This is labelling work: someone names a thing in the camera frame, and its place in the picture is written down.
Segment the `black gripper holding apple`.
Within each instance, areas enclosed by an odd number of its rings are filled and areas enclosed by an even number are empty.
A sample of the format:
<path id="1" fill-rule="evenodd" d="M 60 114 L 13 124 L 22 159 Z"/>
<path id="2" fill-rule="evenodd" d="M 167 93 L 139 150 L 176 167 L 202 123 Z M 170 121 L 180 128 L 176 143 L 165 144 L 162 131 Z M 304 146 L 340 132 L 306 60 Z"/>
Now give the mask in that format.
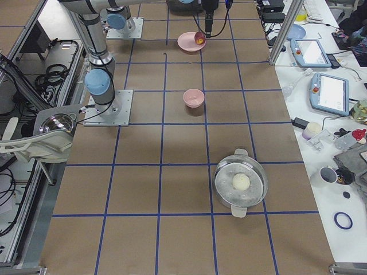
<path id="1" fill-rule="evenodd" d="M 202 9 L 205 12 L 205 36 L 211 37 L 214 21 L 214 11 L 218 8 L 217 0 L 203 0 Z"/>

